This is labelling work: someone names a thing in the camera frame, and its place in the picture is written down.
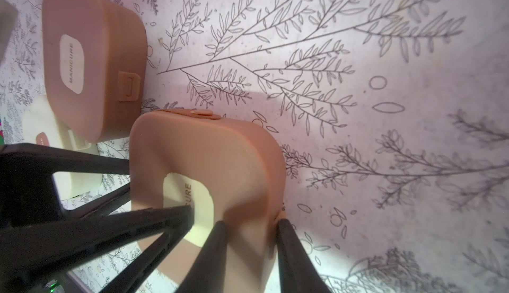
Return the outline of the dark brown nail clipper case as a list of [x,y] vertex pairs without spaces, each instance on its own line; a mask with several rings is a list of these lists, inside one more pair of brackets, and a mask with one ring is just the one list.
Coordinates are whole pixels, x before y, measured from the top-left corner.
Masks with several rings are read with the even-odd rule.
[[265,290],[286,180],[282,150],[268,131],[205,110],[157,110],[135,121],[129,162],[132,209],[193,209],[194,224],[161,262],[161,273],[181,283],[223,221],[224,290]]

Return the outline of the cream nail clipper case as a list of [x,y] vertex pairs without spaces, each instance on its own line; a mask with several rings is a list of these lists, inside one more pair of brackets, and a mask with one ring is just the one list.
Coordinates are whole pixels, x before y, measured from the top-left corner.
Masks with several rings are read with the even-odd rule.
[[90,143],[75,134],[69,126],[59,120],[50,107],[47,96],[40,95],[22,116],[24,142],[38,145],[47,158],[60,159],[53,170],[52,178],[61,200],[91,192],[99,188],[102,175],[92,172],[69,171],[64,161],[75,161],[79,154],[98,155],[95,143]]

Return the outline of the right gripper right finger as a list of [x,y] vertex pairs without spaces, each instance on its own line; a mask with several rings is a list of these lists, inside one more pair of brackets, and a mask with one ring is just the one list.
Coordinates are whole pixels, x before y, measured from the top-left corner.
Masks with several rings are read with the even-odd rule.
[[283,293],[329,293],[289,220],[277,224],[280,289]]

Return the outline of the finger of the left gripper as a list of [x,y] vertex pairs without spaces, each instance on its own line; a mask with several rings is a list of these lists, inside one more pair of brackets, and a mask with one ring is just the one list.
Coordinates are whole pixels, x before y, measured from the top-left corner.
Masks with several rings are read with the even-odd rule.
[[[1,225],[35,225],[81,217],[63,209],[52,178],[60,159],[49,157],[38,145],[1,146]],[[69,171],[129,174],[129,160],[79,154],[64,161]]]
[[1,291],[26,292],[54,275],[162,232],[179,240],[192,225],[180,206],[1,230]]

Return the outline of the light brown nail clipper case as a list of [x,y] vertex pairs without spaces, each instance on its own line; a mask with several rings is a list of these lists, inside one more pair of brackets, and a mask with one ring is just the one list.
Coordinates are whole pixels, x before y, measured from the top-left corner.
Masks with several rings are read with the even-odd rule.
[[127,137],[141,114],[147,35],[109,0],[43,0],[45,89],[57,118],[98,143]]

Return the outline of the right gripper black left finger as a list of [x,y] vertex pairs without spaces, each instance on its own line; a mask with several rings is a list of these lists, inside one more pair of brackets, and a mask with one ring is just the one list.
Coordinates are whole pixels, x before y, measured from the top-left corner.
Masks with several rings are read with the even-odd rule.
[[218,221],[176,292],[223,293],[227,245],[227,226]]

